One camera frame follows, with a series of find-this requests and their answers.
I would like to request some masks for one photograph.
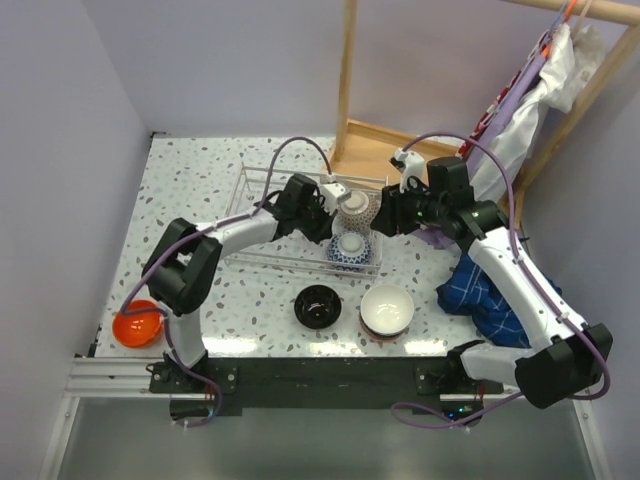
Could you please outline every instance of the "orange bowl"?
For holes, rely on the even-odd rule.
[[[151,300],[134,300],[127,311],[155,308]],[[162,315],[160,312],[145,312],[135,315],[122,315],[118,312],[113,319],[113,336],[125,347],[140,348],[151,345],[162,333]]]

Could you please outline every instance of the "dish rack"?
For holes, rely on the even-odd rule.
[[[267,179],[267,170],[267,168],[263,167],[246,166],[244,163],[241,165],[238,178],[227,204],[226,217],[244,212],[260,201]],[[282,189],[289,177],[294,173],[306,175],[318,183],[326,183],[327,181],[326,173],[274,169],[269,190]],[[351,188],[352,191],[363,191],[373,196],[378,202],[380,201],[380,190],[388,184],[387,179],[381,180],[347,175],[336,175],[335,178]],[[336,218],[333,222],[333,233],[335,235],[342,231],[344,231],[344,227],[340,219]],[[299,231],[295,231],[276,242],[253,245],[242,250],[242,252],[229,255],[225,258],[225,264],[266,265],[276,270],[301,270],[328,275],[375,279],[382,265],[384,235],[371,230],[367,237],[371,244],[371,261],[367,265],[358,266],[356,271],[341,270],[340,267],[353,268],[353,265],[332,262],[326,258],[329,240],[324,240],[320,245],[316,245],[307,240]]]

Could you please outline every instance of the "purple cloth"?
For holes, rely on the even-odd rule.
[[[445,237],[442,230],[437,227],[427,227],[424,230],[418,229],[413,234],[436,250],[444,250],[455,243],[450,238]]]
[[[520,99],[525,93],[527,93],[533,81],[537,79],[538,74],[540,73],[540,70],[542,70],[546,61],[547,59],[543,55],[537,55],[536,58],[531,61],[529,67],[522,73],[522,75],[520,75],[516,84],[507,94],[508,98],[505,99],[505,102],[502,104],[502,107],[500,107],[498,113],[496,113],[489,126],[478,139],[478,143],[480,143],[480,145],[489,148],[493,139],[507,128],[513,114],[518,109]],[[467,169],[469,170],[470,179],[473,178],[478,171],[482,157],[484,157],[484,152],[479,148],[474,147],[471,150],[471,153],[467,158]]]

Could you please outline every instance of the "blue checkered cloth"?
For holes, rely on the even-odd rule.
[[[551,280],[558,294],[562,290]],[[437,288],[438,305],[451,315],[471,315],[478,331],[501,347],[529,348],[518,317],[471,257],[463,255],[453,276]]]

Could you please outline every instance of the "wooden frame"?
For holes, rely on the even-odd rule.
[[[555,11],[560,10],[564,4],[564,0],[502,1]],[[348,115],[356,12],[357,0],[345,0],[344,44],[338,94],[338,128],[336,142],[331,149],[329,160],[336,173],[379,178],[387,176],[389,182],[396,183],[400,176],[391,167],[388,160],[399,146],[405,145],[415,137],[396,130],[358,122],[350,119]],[[640,7],[608,0],[578,0],[574,6],[573,13],[593,19],[628,25],[628,28],[608,53],[585,89],[578,95],[571,111],[565,115],[555,132],[516,177],[514,191],[516,193],[515,220],[517,225],[520,224],[522,217],[526,190],[531,186],[553,154],[564,143],[595,99],[640,44]],[[427,160],[454,155],[457,151],[457,148],[450,145],[428,140],[420,142],[414,149],[423,154]]]

